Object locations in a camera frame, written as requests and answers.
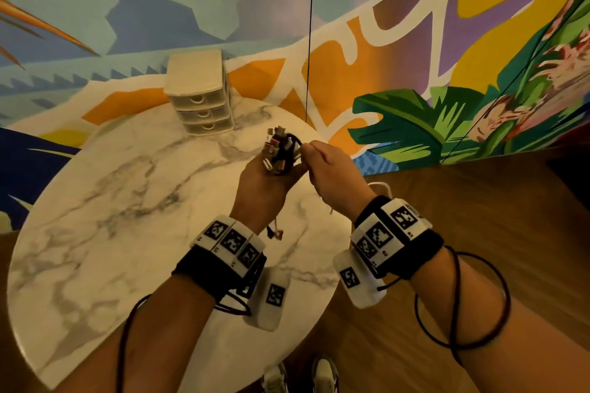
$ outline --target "floor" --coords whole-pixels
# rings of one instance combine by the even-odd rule
[[[590,350],[590,211],[545,165],[579,151],[548,150],[370,179],[387,181],[394,196],[416,207],[447,244],[493,262],[513,296]],[[20,357],[6,318],[14,241],[15,236],[0,236],[0,378],[8,391],[41,393],[47,390]],[[324,352],[336,361],[343,393],[476,393],[451,355],[420,331],[413,301],[409,286],[400,283],[378,305],[361,311],[339,287],[285,362],[291,392],[310,391],[311,359]],[[424,311],[423,318],[437,334]]]

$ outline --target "wall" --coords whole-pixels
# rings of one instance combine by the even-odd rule
[[[184,47],[222,48],[237,92],[306,119],[364,173],[532,150],[588,124],[589,0],[0,7],[0,230],[94,134],[166,103]]]

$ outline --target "hand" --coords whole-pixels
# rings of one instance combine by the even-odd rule
[[[309,180],[323,201],[351,221],[377,195],[367,185],[352,159],[340,148],[314,140],[301,147],[309,166]]]
[[[299,164],[284,175],[272,175],[262,163],[262,154],[258,154],[240,174],[230,217],[259,234],[277,217],[287,193],[306,172],[307,167]]]

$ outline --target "person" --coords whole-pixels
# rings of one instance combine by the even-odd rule
[[[303,163],[282,177],[268,174],[260,155],[249,162],[240,176],[230,217],[253,233],[261,233],[281,211],[291,187],[309,171],[310,181],[323,201],[355,222],[376,195],[349,156],[318,141],[305,143],[301,152]],[[124,359],[125,392],[176,392],[213,311],[216,299],[209,292],[213,288],[178,273],[178,267],[137,311]],[[457,342],[461,344],[475,341],[494,328],[505,298],[494,283],[468,263],[461,260],[460,267]],[[448,337],[455,283],[451,253],[440,248],[417,269],[409,283]],[[113,392],[121,334],[122,326],[56,391]],[[460,351],[459,355],[473,382],[486,393],[582,393],[590,385],[589,353],[517,300],[513,300],[512,312],[497,338],[482,348]],[[320,358],[315,365],[316,379],[320,381],[316,392],[337,392],[333,362]],[[284,366],[270,370],[262,382],[268,392],[287,391]]]

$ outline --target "sneaker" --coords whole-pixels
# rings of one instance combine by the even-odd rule
[[[283,362],[272,367],[260,380],[264,393],[289,393],[287,388],[287,370]]]
[[[313,391],[314,393],[338,393],[338,370],[336,364],[328,356],[316,357],[313,368]]]

